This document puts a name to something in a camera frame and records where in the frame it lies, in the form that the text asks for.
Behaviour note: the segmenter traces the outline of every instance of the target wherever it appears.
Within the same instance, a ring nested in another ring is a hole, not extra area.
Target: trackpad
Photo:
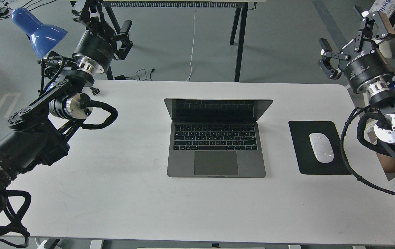
[[[239,175],[235,151],[195,151],[194,175]]]

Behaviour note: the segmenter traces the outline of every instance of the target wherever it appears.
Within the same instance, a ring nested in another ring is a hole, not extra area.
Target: table leg
[[[239,82],[239,78],[240,78],[240,65],[242,64],[243,40],[245,38],[247,12],[248,12],[248,3],[246,2],[242,7],[242,12],[240,16],[239,44],[237,48],[236,73],[234,77],[234,82]]]
[[[103,240],[91,240],[90,249],[102,249]]]
[[[113,27],[115,28],[116,34],[119,34],[120,33],[120,26],[119,26],[119,23],[117,22],[116,16],[114,15],[112,8],[111,7],[104,7],[104,8],[110,17],[110,20],[112,21],[112,24],[113,24]]]
[[[112,73],[112,66],[109,66],[109,69],[107,70],[107,79],[114,80],[113,73]]]
[[[237,31],[237,24],[239,23],[240,9],[241,8],[236,8],[236,12],[234,14],[233,28],[231,30],[231,37],[229,38],[230,45],[234,44],[234,38],[236,36],[236,31]]]

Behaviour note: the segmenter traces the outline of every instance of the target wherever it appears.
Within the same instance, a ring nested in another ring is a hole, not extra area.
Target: table surface
[[[95,87],[101,94],[92,98],[118,110],[115,123],[80,129],[68,156],[9,186],[32,195],[23,219],[31,236],[395,245],[395,197],[352,175],[302,175],[297,166],[288,121],[333,121],[340,134],[354,108],[345,87],[106,80]],[[273,99],[258,121],[266,177],[168,177],[171,120],[164,98]],[[106,116],[94,109],[86,123]],[[357,121],[345,140],[351,166],[388,188],[376,155],[358,143],[356,127]],[[17,209],[21,202],[12,204]]]

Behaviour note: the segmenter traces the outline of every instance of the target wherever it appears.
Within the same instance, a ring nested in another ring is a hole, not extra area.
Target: black table leg
[[[248,3],[244,3],[240,16],[239,45],[237,48],[236,73],[234,77],[234,82],[239,82],[239,78],[240,78],[240,65],[242,64],[243,40],[245,38],[247,12],[248,12]]]
[[[231,37],[229,38],[230,45],[234,44],[234,38],[236,36],[236,31],[237,31],[237,24],[239,23],[240,9],[241,8],[236,8],[236,12],[234,14],[233,28],[231,30]]]
[[[107,70],[107,79],[114,80],[113,73],[112,73],[112,66],[109,66],[109,69]]]
[[[113,24],[113,27],[115,28],[116,33],[119,34],[120,33],[120,26],[116,20],[116,16],[114,15],[112,8],[111,7],[104,7],[104,8],[110,17],[110,20],[112,21],[112,24]]]

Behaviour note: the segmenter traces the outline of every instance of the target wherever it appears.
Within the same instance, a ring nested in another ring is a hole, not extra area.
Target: white cable
[[[196,36],[196,8],[194,8],[194,19],[193,19],[193,46],[191,48],[191,60],[190,60],[190,76],[185,81],[189,81],[191,79],[191,74],[193,73],[193,66],[191,62],[193,61],[193,51],[194,51],[194,38]]]

